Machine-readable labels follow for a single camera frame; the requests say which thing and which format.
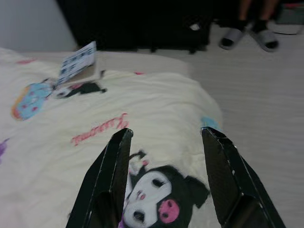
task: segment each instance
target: cream bedsheet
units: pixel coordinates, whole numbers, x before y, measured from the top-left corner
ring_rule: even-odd
[[[147,170],[172,165],[209,188],[201,120],[213,119],[219,127],[222,120],[219,107],[197,82],[176,73],[106,71],[106,93],[51,95],[35,116],[14,119],[11,108],[22,90],[56,78],[59,68],[0,49],[1,227],[65,227],[86,171],[111,135],[124,127],[134,131],[131,154],[146,153],[139,162]],[[172,186],[167,190],[173,192]],[[173,220],[162,222],[170,227]],[[199,206],[194,202],[189,227],[219,227],[210,196]]]

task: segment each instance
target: black sock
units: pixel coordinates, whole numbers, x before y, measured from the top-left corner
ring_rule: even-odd
[[[236,21],[233,22],[231,27],[234,28],[234,29],[238,29],[238,30],[243,32],[245,30],[246,25],[247,25],[246,20],[236,20]]]
[[[267,29],[267,20],[257,20],[254,23],[251,30],[255,33],[259,33],[260,31],[263,31],[266,29]]]

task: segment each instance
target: purple print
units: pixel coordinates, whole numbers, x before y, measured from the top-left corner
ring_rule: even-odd
[[[9,139],[6,139],[6,140],[4,140],[3,141],[3,143],[0,143],[0,157],[4,154],[4,152],[5,152],[5,150],[6,150],[6,148],[7,148],[7,144],[6,144],[6,142],[8,141]]]

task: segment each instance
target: bedsheet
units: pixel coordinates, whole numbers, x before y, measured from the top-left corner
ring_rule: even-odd
[[[119,129],[134,131],[121,227],[219,227],[200,127],[216,102],[176,73],[106,71],[107,92],[56,99],[59,64],[0,48],[0,226],[65,227],[83,177]]]
[[[72,52],[26,52],[24,56],[42,61],[61,63]],[[97,51],[98,64],[105,70],[119,70],[139,73],[171,72],[190,77],[192,67],[178,59],[157,55],[126,52]]]

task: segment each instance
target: pink skull emblem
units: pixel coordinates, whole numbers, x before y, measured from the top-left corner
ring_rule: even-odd
[[[180,208],[174,200],[168,199],[161,203],[158,212],[163,223],[171,223],[177,219],[180,213]]]

